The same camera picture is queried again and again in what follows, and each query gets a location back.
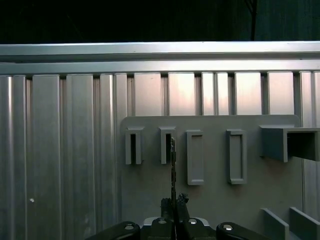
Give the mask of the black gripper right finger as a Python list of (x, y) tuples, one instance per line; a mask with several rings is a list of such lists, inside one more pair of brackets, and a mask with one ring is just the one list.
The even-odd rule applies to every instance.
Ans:
[(188, 195), (181, 193), (174, 204), (178, 240), (267, 240), (268, 237), (234, 222), (222, 222), (212, 228), (204, 219), (191, 217), (187, 208)]

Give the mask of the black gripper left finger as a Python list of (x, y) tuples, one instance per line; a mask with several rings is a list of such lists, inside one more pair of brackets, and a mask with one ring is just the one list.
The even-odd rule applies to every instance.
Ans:
[(173, 207), (170, 198), (161, 200), (161, 216), (146, 218), (142, 226), (123, 221), (90, 237), (89, 240), (171, 240), (173, 238)]

